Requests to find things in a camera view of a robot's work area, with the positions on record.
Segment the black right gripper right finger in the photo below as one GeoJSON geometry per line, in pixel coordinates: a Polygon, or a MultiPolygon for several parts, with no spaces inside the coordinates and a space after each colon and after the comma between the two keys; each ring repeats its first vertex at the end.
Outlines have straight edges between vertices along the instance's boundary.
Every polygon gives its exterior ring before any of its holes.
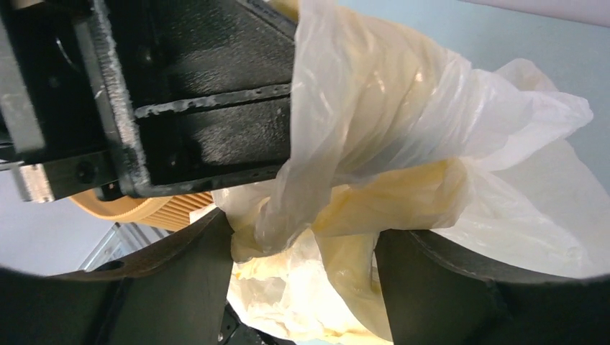
{"type": "Polygon", "coordinates": [[[432,231],[384,231],[375,257],[395,344],[609,342],[608,276],[525,270],[432,231]]]}

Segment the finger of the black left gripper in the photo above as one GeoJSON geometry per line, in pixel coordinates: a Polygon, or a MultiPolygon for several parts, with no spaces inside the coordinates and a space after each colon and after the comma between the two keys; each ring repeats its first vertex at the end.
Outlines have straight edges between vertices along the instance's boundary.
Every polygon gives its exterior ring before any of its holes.
{"type": "Polygon", "coordinates": [[[77,37],[122,192],[276,176],[296,23],[266,1],[92,1],[77,37]]]}

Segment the translucent cream trash bag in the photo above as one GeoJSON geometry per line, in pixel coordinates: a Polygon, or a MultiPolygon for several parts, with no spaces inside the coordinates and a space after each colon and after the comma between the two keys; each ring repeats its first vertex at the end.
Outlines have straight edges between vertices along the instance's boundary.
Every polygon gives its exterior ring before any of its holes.
{"type": "Polygon", "coordinates": [[[291,156],[213,192],[231,227],[227,299],[292,341],[391,344],[373,247],[430,229],[488,257],[572,278],[609,271],[609,195],[567,138],[593,119],[524,59],[489,72],[401,24],[334,1],[297,19],[291,156]]]}

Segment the yellow plastic trash bin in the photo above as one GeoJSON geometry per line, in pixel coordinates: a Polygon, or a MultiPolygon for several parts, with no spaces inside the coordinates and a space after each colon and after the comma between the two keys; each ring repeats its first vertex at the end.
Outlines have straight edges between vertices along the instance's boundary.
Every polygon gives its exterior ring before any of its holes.
{"type": "Polygon", "coordinates": [[[211,205],[211,193],[194,193],[154,198],[124,196],[115,201],[100,201],[92,190],[69,198],[98,219],[114,223],[138,223],[168,231],[190,225],[190,213],[211,205]]]}

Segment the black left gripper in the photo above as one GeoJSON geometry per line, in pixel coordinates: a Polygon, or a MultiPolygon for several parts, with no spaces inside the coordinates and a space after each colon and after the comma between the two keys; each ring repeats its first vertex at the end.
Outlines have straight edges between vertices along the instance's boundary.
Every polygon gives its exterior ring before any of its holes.
{"type": "Polygon", "coordinates": [[[90,1],[1,3],[1,169],[24,201],[48,203],[116,182],[77,39],[90,1]]]}

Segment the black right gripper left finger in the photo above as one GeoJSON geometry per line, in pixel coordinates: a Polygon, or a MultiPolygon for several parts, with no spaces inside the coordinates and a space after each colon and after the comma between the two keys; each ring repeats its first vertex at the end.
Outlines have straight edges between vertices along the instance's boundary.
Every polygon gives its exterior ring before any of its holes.
{"type": "Polygon", "coordinates": [[[232,229],[213,210],[91,272],[1,271],[3,344],[215,344],[232,229]]]}

